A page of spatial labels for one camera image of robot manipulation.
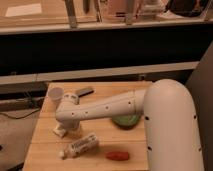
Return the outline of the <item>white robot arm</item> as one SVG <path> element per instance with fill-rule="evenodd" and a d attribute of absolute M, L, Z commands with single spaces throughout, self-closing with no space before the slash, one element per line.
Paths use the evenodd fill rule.
<path fill-rule="evenodd" d="M 125 115 L 144 117 L 149 171 L 205 171 L 195 104 L 189 90 L 176 80 L 161 79 L 146 89 L 80 105 L 65 95 L 55 117 L 71 126 Z"/>

